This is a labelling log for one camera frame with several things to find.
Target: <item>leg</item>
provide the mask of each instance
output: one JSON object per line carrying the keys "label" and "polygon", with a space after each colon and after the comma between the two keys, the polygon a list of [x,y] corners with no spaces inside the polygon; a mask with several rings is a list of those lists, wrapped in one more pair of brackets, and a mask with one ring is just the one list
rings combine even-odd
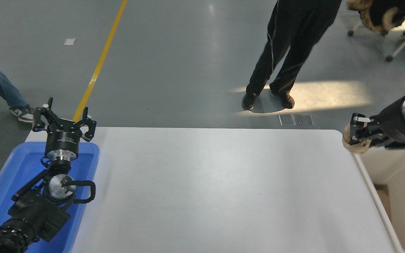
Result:
{"label": "leg", "polygon": [[23,99],[18,89],[0,71],[0,97],[6,100],[10,107],[27,107],[29,104]]}
{"label": "leg", "polygon": [[327,6],[331,6],[331,8],[315,8],[305,17],[305,21],[302,23],[298,34],[291,42],[290,50],[279,74],[270,84],[271,91],[281,97],[283,105],[286,108],[290,109],[294,106],[293,98],[291,98],[289,93],[295,83],[297,74],[309,57],[313,46],[333,23],[340,2],[337,5]]}
{"label": "leg", "polygon": [[268,41],[251,75],[246,93],[258,96],[277,63],[285,55],[305,15],[307,4],[298,0],[278,0],[268,23]]}

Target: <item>blue plastic tray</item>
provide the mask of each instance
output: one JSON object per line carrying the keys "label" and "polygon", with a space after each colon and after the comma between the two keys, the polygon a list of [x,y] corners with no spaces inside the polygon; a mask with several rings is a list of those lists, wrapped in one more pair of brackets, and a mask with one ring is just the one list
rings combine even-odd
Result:
{"label": "blue plastic tray", "polygon": [[[0,226],[10,218],[7,214],[13,205],[11,197],[29,180],[45,169],[40,163],[40,158],[45,152],[45,142],[25,142],[18,145],[0,172]],[[93,143],[80,143],[79,157],[71,162],[69,175],[74,180],[92,180],[98,164],[99,148]],[[86,199],[89,187],[77,187],[78,199]],[[68,253],[71,250],[77,229],[81,222],[82,213],[86,205],[72,204],[67,213],[71,218],[66,222],[60,232],[50,243],[40,240],[29,246],[27,253]]]}

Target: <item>brown fur trim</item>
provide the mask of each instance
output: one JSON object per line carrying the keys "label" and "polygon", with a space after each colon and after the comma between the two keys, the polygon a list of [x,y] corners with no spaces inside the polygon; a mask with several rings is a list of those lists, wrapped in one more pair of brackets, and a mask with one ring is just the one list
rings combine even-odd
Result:
{"label": "brown fur trim", "polygon": [[373,4],[373,0],[348,0],[348,9],[361,11],[364,9],[370,9]]}
{"label": "brown fur trim", "polygon": [[371,22],[369,9],[362,10],[360,12],[360,19],[362,19],[362,23],[364,24],[364,26],[372,30],[373,32],[384,32],[384,33],[386,32],[382,25],[375,26],[373,22]]}
{"label": "brown fur trim", "polygon": [[384,27],[385,30],[389,31],[392,30],[395,27],[400,26],[405,19],[400,19],[395,22],[393,21],[393,17],[399,12],[398,7],[393,7],[388,9],[384,15],[382,16],[382,26]]}

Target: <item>white sneaker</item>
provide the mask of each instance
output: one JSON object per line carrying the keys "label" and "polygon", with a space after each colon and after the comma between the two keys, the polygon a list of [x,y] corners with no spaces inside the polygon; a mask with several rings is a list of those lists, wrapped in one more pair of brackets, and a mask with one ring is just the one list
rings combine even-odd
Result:
{"label": "white sneaker", "polygon": [[25,123],[32,123],[34,120],[34,109],[27,107],[10,107],[13,115],[18,117],[18,120]]}

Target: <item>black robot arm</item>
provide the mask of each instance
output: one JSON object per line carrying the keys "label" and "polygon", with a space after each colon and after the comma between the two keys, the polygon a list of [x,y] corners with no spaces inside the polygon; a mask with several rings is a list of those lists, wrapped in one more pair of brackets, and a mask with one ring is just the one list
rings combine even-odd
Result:
{"label": "black robot arm", "polygon": [[370,147],[405,149],[405,96],[370,118],[352,114],[350,137],[351,145],[371,140]]}
{"label": "black robot arm", "polygon": [[[88,203],[95,198],[94,182],[76,181],[68,172],[71,161],[79,156],[79,139],[90,141],[93,138],[96,121],[88,117],[88,108],[85,108],[82,120],[74,123],[57,117],[51,106],[52,98],[48,105],[36,108],[32,123],[32,131],[48,131],[45,157],[50,162],[45,165],[47,169],[12,197],[15,203],[8,211],[11,218],[0,226],[0,253],[23,253],[40,239],[50,242],[71,217],[66,210],[73,203]],[[48,122],[47,129],[41,116]],[[80,130],[83,125],[89,127],[84,135]],[[90,197],[77,199],[74,191],[80,186],[90,187]]]}

